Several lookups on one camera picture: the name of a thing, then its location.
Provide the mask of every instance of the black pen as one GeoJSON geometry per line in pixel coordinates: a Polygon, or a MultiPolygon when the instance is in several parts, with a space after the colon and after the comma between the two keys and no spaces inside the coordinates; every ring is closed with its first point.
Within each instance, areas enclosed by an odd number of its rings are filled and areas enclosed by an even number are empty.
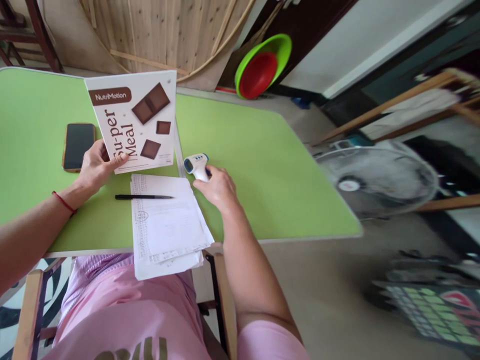
{"type": "Polygon", "coordinates": [[[173,196],[166,195],[115,195],[117,200],[132,200],[132,199],[175,199],[173,196]]]}

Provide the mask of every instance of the chocolate bar image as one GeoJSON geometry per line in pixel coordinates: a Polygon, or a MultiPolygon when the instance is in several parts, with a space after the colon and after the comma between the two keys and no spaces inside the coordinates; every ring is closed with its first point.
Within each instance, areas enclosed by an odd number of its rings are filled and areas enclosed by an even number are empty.
{"type": "Polygon", "coordinates": [[[161,145],[162,144],[159,144],[158,142],[146,140],[143,149],[141,149],[140,156],[154,160],[161,145]]]}
{"type": "Polygon", "coordinates": [[[170,100],[165,93],[161,83],[155,85],[150,92],[143,97],[131,110],[140,122],[145,125],[147,121],[153,118],[164,107],[170,104],[170,100]]]}
{"type": "Polygon", "coordinates": [[[170,121],[157,121],[156,122],[156,133],[159,135],[168,135],[170,134],[170,126],[172,123],[170,121]]]}

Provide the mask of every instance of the nutrimotion logo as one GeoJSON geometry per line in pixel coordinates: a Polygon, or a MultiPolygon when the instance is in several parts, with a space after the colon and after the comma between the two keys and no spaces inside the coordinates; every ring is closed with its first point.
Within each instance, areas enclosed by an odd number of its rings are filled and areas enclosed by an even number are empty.
{"type": "Polygon", "coordinates": [[[88,94],[93,106],[128,103],[132,100],[132,92],[128,87],[90,90],[88,94]]]}

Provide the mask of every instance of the phone screen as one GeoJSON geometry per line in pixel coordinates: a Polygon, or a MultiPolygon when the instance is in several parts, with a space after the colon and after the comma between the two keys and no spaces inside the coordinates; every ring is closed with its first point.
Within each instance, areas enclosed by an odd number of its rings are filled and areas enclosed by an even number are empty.
{"type": "Polygon", "coordinates": [[[80,169],[85,152],[95,142],[95,126],[88,123],[68,124],[65,142],[63,168],[65,170],[80,169]]]}

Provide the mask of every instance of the white wall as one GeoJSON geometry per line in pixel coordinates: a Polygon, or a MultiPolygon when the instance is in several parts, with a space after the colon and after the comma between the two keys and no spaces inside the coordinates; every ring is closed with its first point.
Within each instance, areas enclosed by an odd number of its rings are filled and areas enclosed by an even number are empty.
{"type": "Polygon", "coordinates": [[[339,94],[472,0],[358,0],[282,85],[339,94]]]}

